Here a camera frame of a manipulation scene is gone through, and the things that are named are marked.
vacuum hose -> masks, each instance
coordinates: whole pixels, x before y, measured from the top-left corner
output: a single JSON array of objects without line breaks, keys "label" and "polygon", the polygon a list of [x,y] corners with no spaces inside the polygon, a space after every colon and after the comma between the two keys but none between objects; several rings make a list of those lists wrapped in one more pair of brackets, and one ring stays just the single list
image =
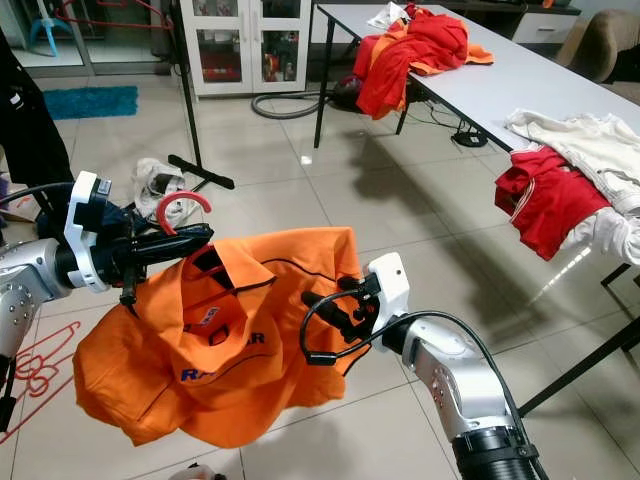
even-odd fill
[{"label": "vacuum hose", "polygon": [[[327,99],[325,100],[325,102],[328,101],[329,98],[331,98],[332,93],[333,93],[332,91],[327,91]],[[271,118],[273,120],[291,120],[294,118],[300,118],[306,115],[311,115],[312,113],[317,111],[318,106],[320,105],[320,100],[318,99],[316,103],[314,103],[310,107],[307,107],[303,110],[298,110],[296,112],[286,112],[286,113],[276,113],[276,112],[271,112],[269,110],[265,110],[260,107],[259,105],[260,102],[263,102],[265,100],[281,99],[281,98],[301,100],[301,99],[306,99],[310,97],[320,97],[320,92],[313,91],[313,92],[302,92],[302,93],[271,93],[266,95],[258,95],[257,97],[254,97],[251,100],[251,110],[256,112],[258,115],[261,115],[266,118]]]}]

blue mat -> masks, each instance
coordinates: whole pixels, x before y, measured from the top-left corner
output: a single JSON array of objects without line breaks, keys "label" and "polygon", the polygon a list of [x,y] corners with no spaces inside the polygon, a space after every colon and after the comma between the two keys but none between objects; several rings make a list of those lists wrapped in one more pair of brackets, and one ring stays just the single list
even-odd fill
[{"label": "blue mat", "polygon": [[51,118],[118,117],[138,111],[138,87],[88,87],[43,92]]}]

brown chair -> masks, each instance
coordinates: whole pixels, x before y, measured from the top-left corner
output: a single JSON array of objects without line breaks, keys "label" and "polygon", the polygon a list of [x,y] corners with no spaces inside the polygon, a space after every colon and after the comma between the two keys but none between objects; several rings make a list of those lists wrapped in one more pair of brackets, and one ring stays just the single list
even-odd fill
[{"label": "brown chair", "polygon": [[[603,10],[589,23],[569,68],[602,83],[613,72],[618,54],[639,44],[639,16],[624,10]],[[603,86],[640,104],[640,82],[614,82]]]}]

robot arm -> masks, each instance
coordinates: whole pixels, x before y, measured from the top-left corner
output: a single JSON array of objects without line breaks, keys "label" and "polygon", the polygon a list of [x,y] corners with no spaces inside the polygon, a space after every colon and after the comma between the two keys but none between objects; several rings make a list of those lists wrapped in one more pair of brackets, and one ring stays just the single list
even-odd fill
[{"label": "robot arm", "polygon": [[326,298],[308,293],[303,295],[303,301],[310,307],[307,317],[317,313],[340,328],[349,343],[355,338],[362,342],[340,353],[309,352],[301,335],[301,348],[308,363],[330,364],[331,360],[335,362],[344,353],[368,343],[381,351],[392,350],[431,393],[463,479],[547,478],[486,347],[483,352],[478,351],[471,338],[437,321],[455,319],[464,325],[449,314],[408,313],[409,282],[397,253],[372,261],[362,281],[341,279],[339,284],[352,287],[345,294],[358,300],[360,306],[354,318],[360,322],[347,324],[346,312]]},{"label": "robot arm", "polygon": [[0,432],[6,431],[15,405],[11,386],[16,355],[44,302],[64,298],[73,288],[87,286],[99,293],[117,286],[123,287],[121,303],[132,305],[147,265],[188,256],[213,235],[208,225],[195,224],[178,228],[176,235],[136,237],[123,224],[108,240],[101,239],[110,186],[95,174],[78,175],[65,225],[68,246],[49,238],[0,251]]}]

glass cabinet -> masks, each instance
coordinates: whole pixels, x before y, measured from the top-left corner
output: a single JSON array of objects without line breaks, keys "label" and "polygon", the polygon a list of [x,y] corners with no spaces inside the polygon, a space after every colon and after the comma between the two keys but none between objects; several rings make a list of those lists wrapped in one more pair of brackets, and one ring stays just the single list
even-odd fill
[{"label": "glass cabinet", "polygon": [[304,90],[310,2],[181,2],[197,95]]}]

